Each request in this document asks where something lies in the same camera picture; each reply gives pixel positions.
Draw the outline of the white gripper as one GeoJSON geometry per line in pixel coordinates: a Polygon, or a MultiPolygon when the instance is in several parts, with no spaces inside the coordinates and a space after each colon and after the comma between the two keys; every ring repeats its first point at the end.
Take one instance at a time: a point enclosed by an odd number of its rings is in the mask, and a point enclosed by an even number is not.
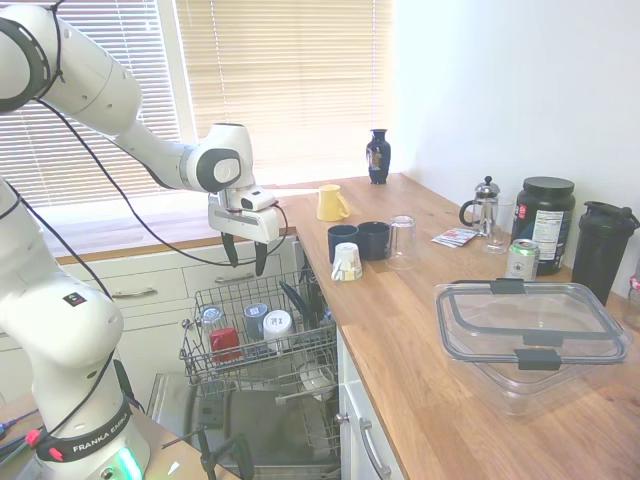
{"type": "Polygon", "coordinates": [[[208,220],[221,239],[229,264],[239,266],[234,236],[255,241],[255,275],[263,275],[267,245],[279,236],[276,199],[263,188],[228,188],[208,195],[208,220]]]}

